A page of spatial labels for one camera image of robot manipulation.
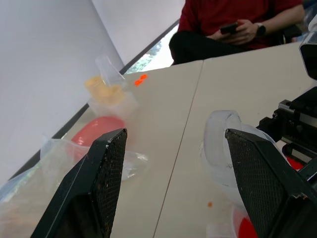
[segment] black watch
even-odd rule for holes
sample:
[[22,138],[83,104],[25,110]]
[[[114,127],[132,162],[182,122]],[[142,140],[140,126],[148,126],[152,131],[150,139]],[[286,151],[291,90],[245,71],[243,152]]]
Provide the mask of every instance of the black watch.
[[266,27],[262,23],[256,23],[258,25],[257,37],[264,36],[266,33]]

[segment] red bowl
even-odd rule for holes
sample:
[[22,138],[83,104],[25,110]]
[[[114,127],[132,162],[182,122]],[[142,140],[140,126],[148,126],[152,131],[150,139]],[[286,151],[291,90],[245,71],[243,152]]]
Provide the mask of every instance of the red bowl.
[[125,128],[123,120],[115,117],[100,117],[85,125],[71,141],[78,145],[91,146],[103,134],[120,128]]

